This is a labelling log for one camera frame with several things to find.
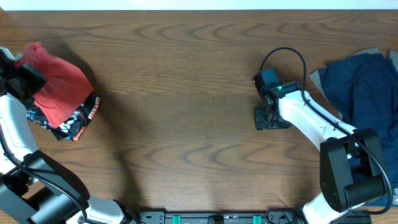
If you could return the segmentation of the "red soccer t-shirt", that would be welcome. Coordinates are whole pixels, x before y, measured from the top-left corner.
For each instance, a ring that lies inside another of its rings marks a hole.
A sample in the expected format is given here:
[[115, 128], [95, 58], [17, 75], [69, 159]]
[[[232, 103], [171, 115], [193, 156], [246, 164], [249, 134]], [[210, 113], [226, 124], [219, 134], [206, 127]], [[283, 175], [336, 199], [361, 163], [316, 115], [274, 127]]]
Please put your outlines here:
[[33, 94], [34, 103], [55, 128], [66, 121], [93, 91], [93, 86], [78, 67], [49, 54], [39, 42], [29, 44], [14, 65], [21, 67], [25, 63], [38, 70], [47, 81]]

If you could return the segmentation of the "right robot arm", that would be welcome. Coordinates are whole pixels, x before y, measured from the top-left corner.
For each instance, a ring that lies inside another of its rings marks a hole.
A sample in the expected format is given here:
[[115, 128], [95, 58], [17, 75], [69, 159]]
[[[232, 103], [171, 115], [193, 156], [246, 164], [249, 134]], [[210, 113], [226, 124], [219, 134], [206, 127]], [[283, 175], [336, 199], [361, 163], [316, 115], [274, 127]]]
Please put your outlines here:
[[392, 206], [392, 187], [382, 162], [381, 142], [370, 129], [356, 129], [322, 108], [297, 82], [283, 84], [273, 69], [253, 77], [262, 104], [255, 108], [256, 129], [295, 126], [320, 152], [321, 192], [287, 223], [363, 222], [370, 211], [365, 203], [387, 197]]

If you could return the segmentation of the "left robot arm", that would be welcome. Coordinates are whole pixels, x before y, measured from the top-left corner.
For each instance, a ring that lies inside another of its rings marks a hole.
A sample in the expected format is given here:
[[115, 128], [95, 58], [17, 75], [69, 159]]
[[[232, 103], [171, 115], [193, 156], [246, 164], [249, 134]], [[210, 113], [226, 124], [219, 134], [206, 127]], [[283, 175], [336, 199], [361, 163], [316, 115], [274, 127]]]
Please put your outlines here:
[[91, 196], [77, 175], [38, 148], [25, 105], [46, 80], [14, 60], [1, 48], [1, 210], [19, 223], [139, 223], [117, 200]]

